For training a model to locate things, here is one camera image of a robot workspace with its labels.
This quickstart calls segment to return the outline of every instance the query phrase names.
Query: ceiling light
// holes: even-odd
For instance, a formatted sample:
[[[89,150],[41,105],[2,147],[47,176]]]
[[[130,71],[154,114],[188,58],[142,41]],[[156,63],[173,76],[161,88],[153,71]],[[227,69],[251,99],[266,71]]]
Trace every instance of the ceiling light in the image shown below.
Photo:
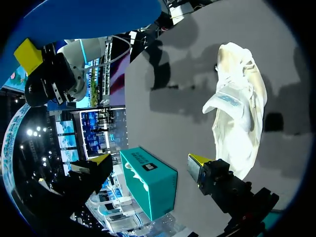
[[[26,133],[27,133],[29,136],[32,136],[33,131],[32,131],[31,129],[28,129],[28,130],[26,131]]]

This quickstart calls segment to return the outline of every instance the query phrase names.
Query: teal box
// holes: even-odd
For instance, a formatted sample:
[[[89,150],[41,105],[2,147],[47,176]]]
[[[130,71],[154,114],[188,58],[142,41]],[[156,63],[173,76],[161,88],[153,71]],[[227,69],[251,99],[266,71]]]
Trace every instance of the teal box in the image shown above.
[[[148,218],[153,221],[173,210],[178,172],[164,164],[144,149],[132,148],[120,152],[126,185]],[[126,163],[148,186],[137,178],[135,173],[125,167]]]

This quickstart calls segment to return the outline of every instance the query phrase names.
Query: white cloth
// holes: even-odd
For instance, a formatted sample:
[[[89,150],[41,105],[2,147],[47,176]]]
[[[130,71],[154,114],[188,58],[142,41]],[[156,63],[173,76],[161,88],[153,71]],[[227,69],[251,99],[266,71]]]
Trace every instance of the white cloth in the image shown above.
[[[248,49],[234,43],[219,48],[216,93],[203,106],[206,114],[217,108],[212,127],[216,159],[244,179],[253,167],[260,144],[267,92]]]

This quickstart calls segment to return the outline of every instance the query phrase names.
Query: gray work surface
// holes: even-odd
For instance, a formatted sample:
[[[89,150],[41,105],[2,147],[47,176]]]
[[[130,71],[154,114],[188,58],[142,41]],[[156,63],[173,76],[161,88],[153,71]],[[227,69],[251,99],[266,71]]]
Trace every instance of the gray work surface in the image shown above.
[[[277,193],[275,209],[285,209],[300,186],[312,143],[310,77],[290,30],[264,1],[222,0],[198,10],[142,52],[125,74],[129,147],[142,146],[178,171],[172,214],[203,237],[221,234],[230,217],[198,190],[187,157],[215,157],[215,111],[204,115],[202,106],[216,88],[218,48],[229,41],[250,49],[268,92],[269,131],[263,131],[245,181],[255,193],[262,187]]]

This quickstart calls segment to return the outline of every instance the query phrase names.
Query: box label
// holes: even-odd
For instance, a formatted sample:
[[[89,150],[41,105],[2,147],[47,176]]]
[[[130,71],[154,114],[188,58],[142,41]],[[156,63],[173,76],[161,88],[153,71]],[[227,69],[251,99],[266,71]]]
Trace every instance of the box label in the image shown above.
[[[153,163],[149,163],[149,164],[142,165],[142,167],[143,167],[146,171],[151,171],[151,170],[157,168],[157,166],[154,165]]]

